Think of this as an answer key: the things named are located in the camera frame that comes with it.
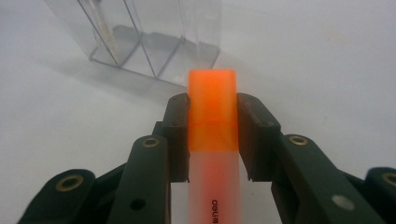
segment orange highlighter cap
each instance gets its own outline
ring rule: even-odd
[[[238,150],[234,70],[191,70],[189,151]]]

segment mounting hole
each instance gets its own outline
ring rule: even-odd
[[[342,194],[334,194],[332,196],[332,201],[335,203],[335,205],[337,205],[338,207],[344,210],[347,211],[355,210],[355,204]]]
[[[143,199],[135,199],[131,202],[131,209],[135,211],[142,210],[146,206],[146,201]]]
[[[291,141],[294,145],[297,145],[297,146],[305,146],[308,144],[308,140],[306,140],[306,138],[303,138],[298,135],[289,137],[289,141]]]
[[[153,137],[145,139],[142,143],[143,147],[155,147],[158,146],[158,144],[160,144],[160,140]]]
[[[82,175],[67,175],[58,181],[55,188],[60,192],[67,192],[78,188],[82,182],[84,182],[84,177],[82,177]]]
[[[388,184],[396,187],[396,173],[384,173],[382,174],[382,179]]]

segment white background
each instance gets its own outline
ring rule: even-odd
[[[215,67],[238,73],[283,133],[312,138],[364,178],[396,167],[396,2],[226,0]],[[126,162],[182,87],[89,62],[41,0],[0,2],[0,223],[54,175]],[[243,223],[279,223],[270,184],[242,172]],[[173,223],[187,221],[173,185]]]

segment highlighter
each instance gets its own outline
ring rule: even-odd
[[[234,70],[191,70],[189,223],[240,224]]]

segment clear plastic container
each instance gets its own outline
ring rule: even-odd
[[[96,62],[178,85],[219,55],[221,0],[45,0]]]

